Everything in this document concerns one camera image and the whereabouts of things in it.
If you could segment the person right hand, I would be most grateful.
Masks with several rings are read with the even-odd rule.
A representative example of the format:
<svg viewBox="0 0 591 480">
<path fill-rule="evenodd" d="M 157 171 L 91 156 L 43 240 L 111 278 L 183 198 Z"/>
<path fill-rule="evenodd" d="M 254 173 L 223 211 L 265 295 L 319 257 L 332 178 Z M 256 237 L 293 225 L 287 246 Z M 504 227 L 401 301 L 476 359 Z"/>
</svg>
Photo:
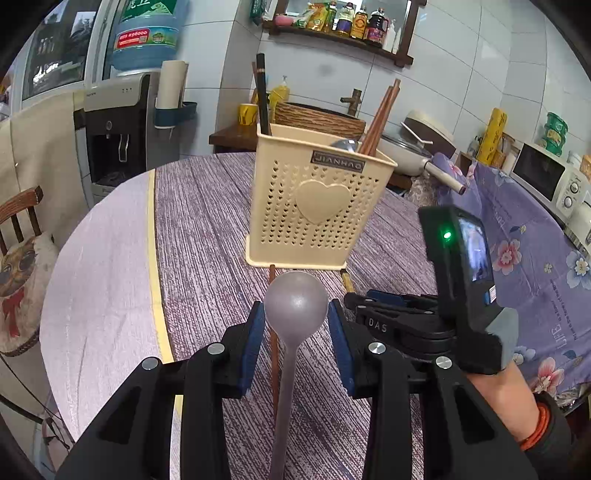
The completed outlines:
<svg viewBox="0 0 591 480">
<path fill-rule="evenodd" d="M 467 378 L 517 442 L 536 433 L 542 414 L 518 366 L 511 361 L 494 375 L 468 373 Z"/>
</svg>

